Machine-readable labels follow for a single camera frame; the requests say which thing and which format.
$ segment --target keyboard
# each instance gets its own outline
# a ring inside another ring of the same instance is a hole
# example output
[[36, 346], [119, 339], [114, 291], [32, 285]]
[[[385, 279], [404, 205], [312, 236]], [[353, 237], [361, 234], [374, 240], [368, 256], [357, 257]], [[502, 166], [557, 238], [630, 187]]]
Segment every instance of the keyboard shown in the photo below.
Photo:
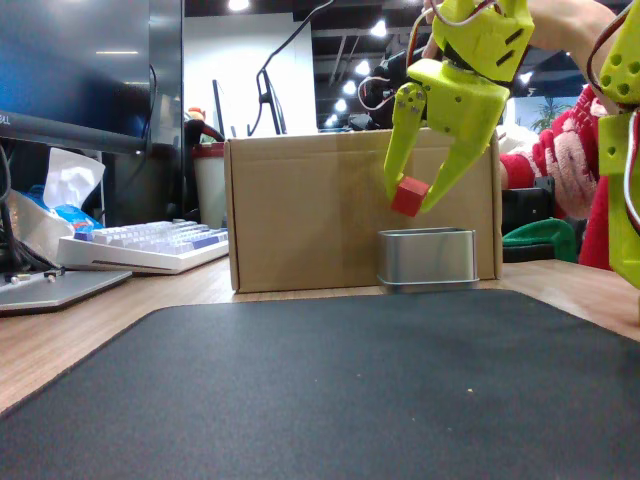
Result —
[[155, 222], [61, 238], [58, 263], [72, 270], [177, 275], [228, 253], [227, 229], [212, 230], [196, 222]]

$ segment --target person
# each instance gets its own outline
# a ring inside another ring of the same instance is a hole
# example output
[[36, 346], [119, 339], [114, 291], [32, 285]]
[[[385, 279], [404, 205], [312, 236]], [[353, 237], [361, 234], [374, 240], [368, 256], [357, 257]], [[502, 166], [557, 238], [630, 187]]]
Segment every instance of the person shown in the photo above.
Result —
[[[530, 44], [545, 50], [568, 52], [582, 73], [600, 33], [615, 14], [595, 0], [530, 0], [536, 26]], [[431, 2], [425, 1], [425, 8]], [[613, 35], [593, 59], [598, 73], [608, 56]], [[433, 51], [426, 51], [431, 57]], [[590, 86], [576, 105], [540, 134], [533, 148], [515, 150], [500, 157], [503, 189], [530, 188], [541, 176], [556, 184], [557, 216], [588, 218], [580, 254], [583, 265], [610, 270], [608, 233], [608, 181], [598, 172], [598, 119], [615, 111], [615, 105]]]

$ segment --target hand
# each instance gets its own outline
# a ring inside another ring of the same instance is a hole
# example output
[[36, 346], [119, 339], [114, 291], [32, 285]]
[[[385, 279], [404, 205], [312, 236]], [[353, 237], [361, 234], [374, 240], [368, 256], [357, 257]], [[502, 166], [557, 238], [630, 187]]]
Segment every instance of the hand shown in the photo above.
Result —
[[[436, 0], [436, 5], [440, 5], [442, 0]], [[431, 7], [431, 2], [429, 0], [424, 0], [424, 9], [429, 10]], [[431, 13], [427, 15], [427, 23], [433, 23], [433, 17], [435, 17], [435, 13]], [[427, 46], [422, 52], [422, 58], [435, 58], [438, 54], [438, 45], [436, 44], [433, 35], [429, 37], [429, 41], [427, 42]]]
[[[585, 31], [594, 35], [595, 42], [597, 34], [614, 17], [611, 10], [595, 0], [529, 0], [528, 4], [536, 26], [530, 43], [544, 50], [573, 52], [584, 43]], [[424, 0], [424, 8], [431, 8], [430, 0]]]

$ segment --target cable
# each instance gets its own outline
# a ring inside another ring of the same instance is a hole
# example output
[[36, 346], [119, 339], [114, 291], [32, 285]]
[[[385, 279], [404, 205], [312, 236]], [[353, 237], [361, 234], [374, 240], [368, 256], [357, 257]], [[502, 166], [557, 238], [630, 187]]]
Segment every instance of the cable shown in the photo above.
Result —
[[156, 69], [150, 64], [149, 70], [151, 70], [151, 75], [153, 75], [153, 100], [151, 101], [151, 109], [149, 110], [149, 117], [147, 118], [142, 138], [148, 138], [149, 136], [149, 130], [151, 129], [151, 117], [153, 116], [153, 110], [156, 106], [156, 97], [158, 96], [158, 76], [156, 75]]
[[[134, 172], [131, 174], [131, 176], [129, 177], [129, 179], [124, 183], [124, 186], [118, 190], [116, 192], [116, 194], [114, 195], [115, 197], [115, 205], [117, 206], [119, 204], [119, 202], [121, 201], [118, 200], [118, 197], [120, 197], [126, 190], [129, 189], [129, 187], [133, 184], [133, 182], [135, 181], [135, 179], [138, 177], [138, 175], [140, 175], [140, 172], [142, 172], [142, 169], [144, 168], [144, 166], [147, 163], [147, 157], [149, 157], [149, 153], [150, 153], [150, 145], [151, 145], [151, 118], [153, 117], [153, 111], [155, 110], [155, 106], [156, 106], [156, 98], [158, 97], [158, 77], [156, 75], [156, 70], [155, 68], [153, 68], [153, 65], [149, 65], [149, 70], [151, 70], [151, 74], [153, 75], [153, 99], [151, 100], [151, 109], [149, 110], [149, 118], [145, 127], [145, 135], [143, 138], [146, 138], [146, 151], [144, 152], [144, 156], [142, 157], [142, 160], [140, 160], [140, 163], [138, 164], [138, 166], [136, 167], [136, 169], [134, 170]], [[104, 214], [106, 213], [106, 208], [102, 209], [102, 211], [100, 212], [100, 214], [98, 215], [98, 221], [102, 221], [102, 218], [104, 217]]]
[[391, 95], [389, 98], [387, 98], [386, 100], [383, 100], [380, 104], [378, 104], [378, 106], [376, 107], [369, 107], [367, 105], [365, 105], [364, 103], [364, 99], [362, 98], [362, 87], [367, 84], [368, 82], [372, 81], [372, 80], [376, 80], [379, 82], [387, 82], [389, 83], [391, 80], [389, 80], [388, 78], [383, 78], [383, 77], [367, 77], [365, 78], [360, 85], [358, 86], [358, 100], [360, 100], [360, 104], [366, 109], [369, 110], [370, 112], [375, 112], [376, 110], [380, 110], [385, 104], [387, 104], [388, 102], [390, 102], [391, 100], [394, 99], [395, 95]]
[[9, 140], [9, 139], [3, 139], [3, 141], [5, 142], [5, 149], [4, 149], [4, 153], [7, 157], [7, 159], [9, 160], [9, 168], [11, 168], [11, 160], [13, 159], [13, 153], [16, 151], [16, 145], [17, 145], [17, 141], [15, 140]]
[[278, 94], [276, 93], [276, 88], [271, 83], [271, 79], [269, 79], [269, 87], [271, 88], [271, 92], [273, 94], [274, 105], [276, 108], [276, 115], [278, 116], [278, 123], [280, 124], [280, 132], [282, 135], [287, 134], [287, 125], [284, 121], [284, 112], [282, 111], [282, 105], [280, 104], [280, 99], [278, 98]]
[[9, 211], [9, 207], [6, 203], [0, 204], [0, 216], [2, 218], [2, 229], [7, 243], [7, 249], [9, 250], [9, 257], [11, 258], [11, 268], [13, 270], [21, 270], [22, 258], [18, 252], [16, 238], [13, 235], [11, 212]]
[[433, 9], [433, 12], [436, 14], [436, 17], [438, 17], [438, 20], [440, 20], [442, 23], [444, 23], [449, 27], [464, 27], [465, 25], [468, 25], [469, 23], [473, 22], [480, 15], [480, 13], [485, 11], [487, 8], [493, 7], [494, 5], [496, 5], [498, 9], [500, 8], [498, 5], [498, 0], [486, 0], [482, 2], [480, 5], [478, 5], [478, 7], [471, 13], [469, 18], [467, 18], [466, 20], [463, 20], [462, 22], [452, 22], [450, 20], [447, 20], [442, 15], [442, 13], [440, 13], [440, 8], [436, 5], [436, 0], [429, 0], [429, 1], [431, 2], [431, 9]]
[[640, 235], [640, 215], [633, 204], [631, 197], [631, 180], [633, 177], [633, 170], [636, 165], [636, 159], [638, 158], [638, 145], [640, 143], [640, 108], [631, 115], [631, 121], [629, 122], [629, 150], [627, 153], [627, 162], [624, 169], [624, 201], [627, 207], [627, 215], [633, 225], [636, 233]]
[[[324, 9], [329, 8], [331, 5], [333, 5], [335, 3], [335, 1], [336, 0], [329, 0], [327, 3], [325, 3], [323, 5], [320, 5], [320, 6], [316, 7], [315, 9], [313, 9], [311, 11], [311, 13], [309, 15], [307, 15], [307, 18], [305, 18], [304, 21], [298, 26], [298, 28], [296, 28], [296, 30], [291, 34], [291, 36], [289, 38], [287, 38], [282, 45], [280, 45], [278, 48], [276, 48], [271, 53], [271, 55], [269, 55], [269, 58], [267, 58], [267, 61], [264, 63], [264, 65], [258, 71], [258, 74], [256, 75], [256, 83], [258, 85], [258, 93], [261, 92], [261, 89], [260, 89], [260, 75], [262, 75], [263, 72], [266, 73], [267, 67], [269, 66], [269, 63], [271, 63], [271, 60], [273, 60], [273, 58], [276, 55], [278, 55], [282, 50], [287, 48], [289, 46], [289, 44], [291, 42], [293, 42], [293, 40], [295, 40], [295, 38], [300, 34], [300, 32], [302, 32], [302, 30], [304, 30], [304, 28], [309, 24], [309, 22], [311, 22], [313, 17], [315, 17], [318, 13], [322, 12]], [[253, 134], [256, 132], [256, 129], [258, 128], [258, 124], [260, 123], [260, 117], [262, 116], [262, 95], [260, 95], [260, 98], [258, 99], [258, 101], [260, 102], [260, 109], [258, 110], [258, 118], [256, 119], [256, 123], [253, 125], [253, 128], [250, 129], [247, 132], [250, 137], [252, 137]]]
[[618, 15], [608, 26], [605, 28], [598, 39], [596, 40], [595, 45], [593, 46], [593, 50], [589, 55], [589, 59], [587, 60], [587, 77], [589, 83], [593, 88], [595, 88], [600, 93], [602, 92], [602, 87], [600, 86], [600, 82], [596, 78], [595, 72], [593, 71], [593, 59], [595, 58], [598, 51], [602, 48], [602, 46], [611, 38], [611, 36], [618, 30], [627, 19], [629, 15], [629, 11], [633, 6], [633, 2], [631, 2], [622, 12]]
[[4, 147], [0, 145], [0, 161], [2, 162], [2, 171], [4, 173], [4, 186], [5, 190], [0, 195], [0, 205], [4, 204], [9, 198], [9, 192], [11, 191], [11, 172], [9, 171], [9, 160], [4, 152]]
[[[5, 205], [1, 206], [0, 209], [4, 210], [6, 208], [6, 215], [9, 216], [9, 208]], [[15, 240], [13, 236], [13, 230], [11, 230], [11, 235], [8, 232], [0, 231], [2, 234], [6, 245], [4, 248], [9, 250], [9, 254], [11, 257], [11, 261], [13, 263], [12, 269], [20, 272], [27, 272], [30, 269], [35, 269], [38, 271], [46, 272], [51, 268], [55, 268], [55, 266], [48, 261], [41, 259], [39, 255], [34, 253], [29, 247]]]
[[416, 49], [416, 44], [418, 42], [418, 29], [420, 28], [420, 24], [422, 20], [425, 20], [433, 13], [433, 8], [422, 12], [422, 14], [418, 17], [418, 19], [413, 24], [413, 28], [411, 29], [411, 36], [409, 37], [409, 48], [407, 49], [407, 68], [409, 68], [413, 64], [413, 54]]

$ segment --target trash bin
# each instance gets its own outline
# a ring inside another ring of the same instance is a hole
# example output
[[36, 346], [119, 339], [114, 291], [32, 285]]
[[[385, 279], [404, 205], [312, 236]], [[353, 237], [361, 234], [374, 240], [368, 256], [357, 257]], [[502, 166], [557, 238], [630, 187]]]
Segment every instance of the trash bin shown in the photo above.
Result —
[[224, 144], [197, 145], [192, 150], [201, 223], [221, 228], [226, 211]]

